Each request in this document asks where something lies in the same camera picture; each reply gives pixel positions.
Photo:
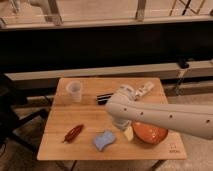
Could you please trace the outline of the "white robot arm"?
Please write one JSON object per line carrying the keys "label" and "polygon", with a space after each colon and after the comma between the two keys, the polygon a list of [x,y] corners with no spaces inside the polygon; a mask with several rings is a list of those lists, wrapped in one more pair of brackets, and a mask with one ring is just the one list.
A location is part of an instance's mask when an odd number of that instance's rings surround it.
{"label": "white robot arm", "polygon": [[143,103],[135,100],[131,86],[121,85],[105,108],[119,126],[139,121],[213,140],[213,106]]}

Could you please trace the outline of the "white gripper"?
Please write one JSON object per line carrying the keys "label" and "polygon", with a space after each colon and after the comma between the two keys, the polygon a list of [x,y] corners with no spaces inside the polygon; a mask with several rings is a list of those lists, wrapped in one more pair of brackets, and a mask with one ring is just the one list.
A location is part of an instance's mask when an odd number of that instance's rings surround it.
{"label": "white gripper", "polygon": [[132,141],[134,138],[133,129],[130,126],[131,121],[130,120],[124,120],[124,119],[113,119],[112,123],[115,127],[120,129],[121,131],[124,131],[124,135],[127,138],[128,141]]}

